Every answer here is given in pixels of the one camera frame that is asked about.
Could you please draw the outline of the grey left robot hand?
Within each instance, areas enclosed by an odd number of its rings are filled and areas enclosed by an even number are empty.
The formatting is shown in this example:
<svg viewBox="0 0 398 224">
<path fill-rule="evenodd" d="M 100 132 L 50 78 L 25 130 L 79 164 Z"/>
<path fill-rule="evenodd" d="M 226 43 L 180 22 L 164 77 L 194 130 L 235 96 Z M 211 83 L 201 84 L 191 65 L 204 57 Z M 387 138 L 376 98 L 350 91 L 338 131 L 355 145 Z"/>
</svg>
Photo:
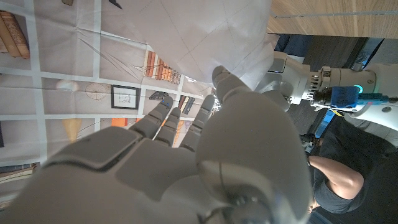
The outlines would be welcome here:
<svg viewBox="0 0 398 224">
<path fill-rule="evenodd" d="M 291 104 L 300 104 L 309 75 L 309 65 L 296 61 L 286 53 L 275 51 L 273 64 L 255 91 L 270 98 L 283 111 L 288 111 Z"/>
</svg>

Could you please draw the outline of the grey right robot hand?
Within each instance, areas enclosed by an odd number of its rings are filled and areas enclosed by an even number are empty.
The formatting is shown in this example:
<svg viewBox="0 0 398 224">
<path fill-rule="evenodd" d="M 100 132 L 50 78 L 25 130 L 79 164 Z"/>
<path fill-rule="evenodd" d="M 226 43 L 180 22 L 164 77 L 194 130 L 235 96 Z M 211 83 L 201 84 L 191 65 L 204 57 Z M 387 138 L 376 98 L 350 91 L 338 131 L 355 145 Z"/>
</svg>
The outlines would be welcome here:
<svg viewBox="0 0 398 224">
<path fill-rule="evenodd" d="M 180 110 L 166 97 L 129 129 L 103 129 L 53 155 L 1 222 L 306 223 L 310 174 L 288 114 L 224 67 L 213 84 L 178 147 Z"/>
</svg>

